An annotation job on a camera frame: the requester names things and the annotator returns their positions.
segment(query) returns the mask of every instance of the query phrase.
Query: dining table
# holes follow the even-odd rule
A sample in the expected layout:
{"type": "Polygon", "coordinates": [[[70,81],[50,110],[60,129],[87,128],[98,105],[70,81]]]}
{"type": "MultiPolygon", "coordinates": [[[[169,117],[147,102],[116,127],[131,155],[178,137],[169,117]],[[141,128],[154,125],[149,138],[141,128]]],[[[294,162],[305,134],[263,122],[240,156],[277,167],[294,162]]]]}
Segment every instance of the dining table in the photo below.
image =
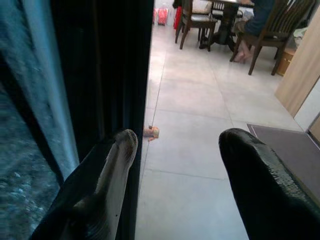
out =
{"type": "Polygon", "coordinates": [[[220,27],[218,32],[213,34],[212,41],[204,41],[199,48],[206,49],[208,44],[214,43],[220,45],[228,45],[231,51],[234,51],[236,43],[233,39],[232,29],[237,17],[239,7],[253,8],[254,4],[242,3],[241,0],[209,0],[211,2],[218,2],[224,4],[223,16],[221,19],[220,27]]]}

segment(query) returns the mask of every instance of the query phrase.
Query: wooden cabinet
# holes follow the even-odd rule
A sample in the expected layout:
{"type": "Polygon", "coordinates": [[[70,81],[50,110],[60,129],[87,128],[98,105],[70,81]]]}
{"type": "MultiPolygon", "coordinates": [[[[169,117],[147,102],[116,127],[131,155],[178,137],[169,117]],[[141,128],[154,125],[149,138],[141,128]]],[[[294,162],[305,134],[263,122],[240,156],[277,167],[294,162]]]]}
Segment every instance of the wooden cabinet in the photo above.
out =
{"type": "Polygon", "coordinates": [[[311,126],[310,133],[320,143],[320,115],[318,116],[318,118],[315,120],[315,122],[311,126]]]}
{"type": "Polygon", "coordinates": [[[320,76],[320,7],[276,90],[275,96],[295,117],[320,76]]]}

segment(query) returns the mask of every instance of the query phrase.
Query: dark curtain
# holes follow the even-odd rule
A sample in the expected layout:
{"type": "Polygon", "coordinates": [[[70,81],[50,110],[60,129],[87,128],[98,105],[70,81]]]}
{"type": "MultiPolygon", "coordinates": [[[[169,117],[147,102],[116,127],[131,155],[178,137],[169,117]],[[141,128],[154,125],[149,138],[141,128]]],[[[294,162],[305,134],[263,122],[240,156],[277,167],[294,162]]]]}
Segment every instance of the dark curtain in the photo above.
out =
{"type": "Polygon", "coordinates": [[[51,1],[79,160],[97,141],[121,129],[131,129],[138,137],[118,240],[135,237],[153,4],[51,1]]]}

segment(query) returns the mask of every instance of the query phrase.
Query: wooden chair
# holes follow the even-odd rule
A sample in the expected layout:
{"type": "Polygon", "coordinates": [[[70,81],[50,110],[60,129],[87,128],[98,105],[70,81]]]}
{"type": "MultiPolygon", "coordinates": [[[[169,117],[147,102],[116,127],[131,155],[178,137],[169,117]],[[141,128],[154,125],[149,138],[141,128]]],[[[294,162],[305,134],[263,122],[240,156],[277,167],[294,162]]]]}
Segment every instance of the wooden chair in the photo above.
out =
{"type": "Polygon", "coordinates": [[[278,48],[274,57],[276,62],[271,73],[275,75],[289,37],[313,3],[314,0],[275,0],[270,16],[259,36],[248,33],[239,34],[230,62],[235,59],[242,39],[249,46],[255,46],[248,73],[251,75],[262,47],[276,47],[278,48]]]}
{"type": "Polygon", "coordinates": [[[202,29],[201,41],[205,37],[205,29],[210,29],[209,43],[213,37],[217,20],[209,15],[195,15],[192,14],[193,0],[182,0],[182,16],[180,23],[175,32],[175,43],[178,42],[179,33],[184,28],[183,36],[180,43],[180,49],[183,48],[186,36],[190,28],[202,29]]]}

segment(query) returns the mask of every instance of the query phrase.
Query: red bag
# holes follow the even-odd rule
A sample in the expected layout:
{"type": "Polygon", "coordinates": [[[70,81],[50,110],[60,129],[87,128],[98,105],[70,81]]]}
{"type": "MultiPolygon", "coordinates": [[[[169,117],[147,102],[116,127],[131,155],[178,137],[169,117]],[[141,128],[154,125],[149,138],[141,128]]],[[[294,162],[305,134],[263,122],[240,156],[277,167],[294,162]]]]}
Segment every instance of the red bag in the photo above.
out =
{"type": "Polygon", "coordinates": [[[167,23],[168,17],[168,8],[159,8],[158,9],[158,25],[165,26],[167,23]]]}

